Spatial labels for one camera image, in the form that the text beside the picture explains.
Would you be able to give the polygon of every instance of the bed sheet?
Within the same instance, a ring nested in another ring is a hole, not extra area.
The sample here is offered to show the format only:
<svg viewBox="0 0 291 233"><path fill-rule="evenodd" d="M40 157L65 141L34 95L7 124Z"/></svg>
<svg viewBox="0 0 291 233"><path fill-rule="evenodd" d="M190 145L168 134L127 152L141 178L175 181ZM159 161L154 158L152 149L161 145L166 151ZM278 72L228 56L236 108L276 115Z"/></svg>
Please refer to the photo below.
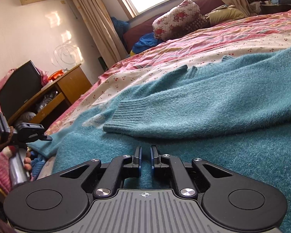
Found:
<svg viewBox="0 0 291 233"><path fill-rule="evenodd" d="M117 63L53 123L47 133L70 126L80 113L92 106L107 104L123 89L158 79L184 64L204 66L221 61L224 55L239 57L290 46L291 11L245 18L168 41ZM50 159L45 164L39 178L51 173L52 163L53 159Z"/></svg>

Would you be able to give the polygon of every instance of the orange object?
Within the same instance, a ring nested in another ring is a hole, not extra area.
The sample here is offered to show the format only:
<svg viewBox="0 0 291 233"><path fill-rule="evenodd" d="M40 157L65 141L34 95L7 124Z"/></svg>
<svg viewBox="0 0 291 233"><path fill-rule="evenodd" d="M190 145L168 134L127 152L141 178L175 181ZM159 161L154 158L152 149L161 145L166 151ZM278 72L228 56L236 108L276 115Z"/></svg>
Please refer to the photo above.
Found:
<svg viewBox="0 0 291 233"><path fill-rule="evenodd" d="M64 72L62 70L58 70L55 73L53 73L49 78L47 78L48 81L50 80L56 80L59 76L64 75Z"/></svg>

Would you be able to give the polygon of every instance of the floral pillow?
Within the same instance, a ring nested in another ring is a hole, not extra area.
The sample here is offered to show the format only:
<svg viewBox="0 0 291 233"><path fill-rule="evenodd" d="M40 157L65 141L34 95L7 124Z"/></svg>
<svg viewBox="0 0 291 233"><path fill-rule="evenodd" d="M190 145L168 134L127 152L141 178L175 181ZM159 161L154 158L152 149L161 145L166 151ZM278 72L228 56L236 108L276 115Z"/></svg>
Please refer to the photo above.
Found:
<svg viewBox="0 0 291 233"><path fill-rule="evenodd" d="M202 27L205 23L205 18L199 11L199 6L192 0L184 0L180 5L172 8L153 22L154 37L167 41L190 33L187 32L187 29L191 28L188 26L192 25L192 23Z"/></svg>

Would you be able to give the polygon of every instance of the window sill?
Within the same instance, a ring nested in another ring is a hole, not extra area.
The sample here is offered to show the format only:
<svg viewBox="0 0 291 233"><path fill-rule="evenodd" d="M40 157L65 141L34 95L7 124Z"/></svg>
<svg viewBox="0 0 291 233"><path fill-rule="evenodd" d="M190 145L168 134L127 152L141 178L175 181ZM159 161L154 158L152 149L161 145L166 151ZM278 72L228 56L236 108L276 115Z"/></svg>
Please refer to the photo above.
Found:
<svg viewBox="0 0 291 233"><path fill-rule="evenodd" d="M136 15L136 16L133 17L132 19L128 20L128 22L129 22L129 23L134 22L135 20L137 20L138 18L140 18L140 17L146 15L147 13L149 13L149 12L151 12L151 11L153 11L153 10L156 10L156 9L159 8L159 7L163 7L163 6L165 6L165 5L169 4L169 3L172 3L173 1L174 1L174 0L166 0L166 1L163 1L163 2L161 2L161 3L158 3L158 4L156 4L155 6L153 6L153 7L151 7L151 8L148 8L148 9L146 9L146 10L140 12L138 15Z"/></svg>

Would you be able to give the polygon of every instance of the bed headboard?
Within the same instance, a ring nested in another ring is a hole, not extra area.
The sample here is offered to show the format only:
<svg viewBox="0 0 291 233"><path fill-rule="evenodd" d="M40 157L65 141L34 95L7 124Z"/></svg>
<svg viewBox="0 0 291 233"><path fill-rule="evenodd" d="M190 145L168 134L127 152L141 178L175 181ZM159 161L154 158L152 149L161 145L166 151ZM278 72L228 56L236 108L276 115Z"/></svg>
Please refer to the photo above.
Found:
<svg viewBox="0 0 291 233"><path fill-rule="evenodd" d="M205 15L212 11L213 9L224 4L221 0L196 0L194 1L200 8L200 13ZM152 23L155 19L165 14L167 11L160 13L143 23L129 29L124 35L123 38L127 44L127 51L130 52L133 45L139 41L139 38L147 33L151 33L153 31Z"/></svg>

